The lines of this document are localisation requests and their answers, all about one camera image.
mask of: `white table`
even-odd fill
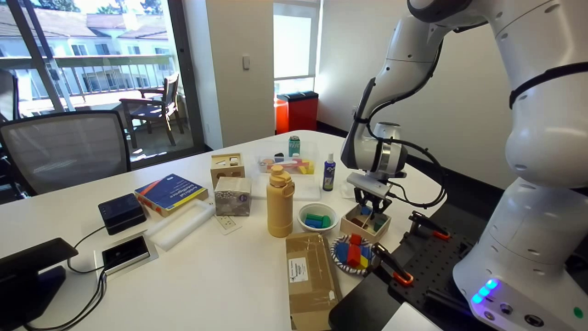
[[[316,160],[316,185],[321,182],[323,160],[334,152],[336,160],[343,139],[321,132],[297,130],[270,136],[220,150],[241,152],[246,161],[246,174],[264,184],[266,174],[255,167],[257,156],[286,150],[288,136],[301,138],[301,152]],[[0,257],[53,237],[64,237],[70,244],[99,228],[97,204],[139,187],[167,172],[176,172],[206,185],[211,191],[209,154],[196,154],[105,180],[38,195],[33,198],[0,206]],[[332,191],[321,191],[320,200],[343,215],[354,206],[345,178],[351,171],[342,161],[336,165]],[[430,200],[439,185],[413,167],[406,167],[406,178],[397,180],[413,200]],[[294,200],[294,209],[310,200]],[[415,209],[402,202],[388,207],[391,224],[382,237],[384,246],[393,250],[402,233],[410,228],[406,218]],[[158,257],[116,277],[108,279],[108,290],[101,305],[82,320],[77,329],[290,329],[285,239],[266,231],[266,204],[253,198],[252,215],[242,218],[241,228],[222,233],[218,222],[209,218],[173,250],[160,250]],[[99,231],[79,246],[73,264],[94,266],[94,250],[114,241],[130,237],[160,217],[150,213],[149,220],[117,235]],[[332,242],[342,233],[332,229],[327,239]],[[342,292],[347,294],[360,279],[338,270]],[[33,325],[57,325],[79,312],[95,288],[94,275],[68,272],[68,277],[48,310]]]

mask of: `smartphone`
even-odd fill
[[[114,274],[147,257],[149,257],[149,248],[143,235],[134,237],[117,246],[103,250],[105,274]]]

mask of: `blue book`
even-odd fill
[[[134,189],[136,198],[161,217],[176,211],[193,198],[206,198],[207,189],[174,172]]]

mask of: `cardboard box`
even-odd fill
[[[329,312],[342,299],[342,292],[325,237],[288,235],[286,274],[292,329],[331,329]]]
[[[241,152],[213,154],[209,174],[213,178],[213,187],[217,185],[220,176],[244,176]]]
[[[376,218],[369,218],[371,213],[362,213],[362,206],[354,206],[342,218],[340,229],[345,233],[358,233],[367,242],[378,242],[389,226],[389,217],[380,213]]]
[[[220,176],[215,187],[215,206],[220,217],[248,217],[252,182],[241,176]]]

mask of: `wall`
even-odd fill
[[[318,75],[320,121],[349,130],[367,79],[380,71],[404,0],[325,0]],[[439,161],[505,187],[514,178],[503,145],[511,130],[509,81],[489,25],[444,38],[435,75],[376,119],[397,121],[402,136]]]
[[[272,0],[184,5],[206,145],[274,134]]]

